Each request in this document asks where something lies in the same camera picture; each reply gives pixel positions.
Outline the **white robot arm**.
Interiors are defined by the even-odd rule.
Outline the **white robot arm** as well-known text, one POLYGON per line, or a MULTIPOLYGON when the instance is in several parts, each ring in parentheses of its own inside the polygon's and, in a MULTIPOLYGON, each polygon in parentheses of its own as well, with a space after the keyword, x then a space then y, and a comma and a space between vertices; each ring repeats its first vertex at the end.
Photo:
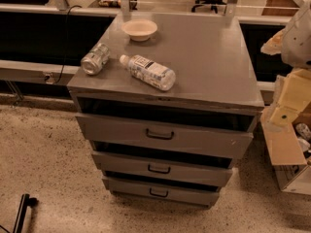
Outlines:
POLYGON ((278 31, 260 49, 268 55, 280 54, 285 64, 311 69, 311 3, 306 1, 286 27, 278 31))

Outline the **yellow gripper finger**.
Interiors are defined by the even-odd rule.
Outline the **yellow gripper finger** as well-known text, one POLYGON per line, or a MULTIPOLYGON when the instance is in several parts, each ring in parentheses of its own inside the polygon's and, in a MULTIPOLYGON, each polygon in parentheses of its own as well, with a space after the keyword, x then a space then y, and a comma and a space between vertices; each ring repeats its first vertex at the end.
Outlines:
POLYGON ((275 55, 282 52, 284 30, 278 31, 266 43, 262 45, 260 51, 264 54, 275 55))

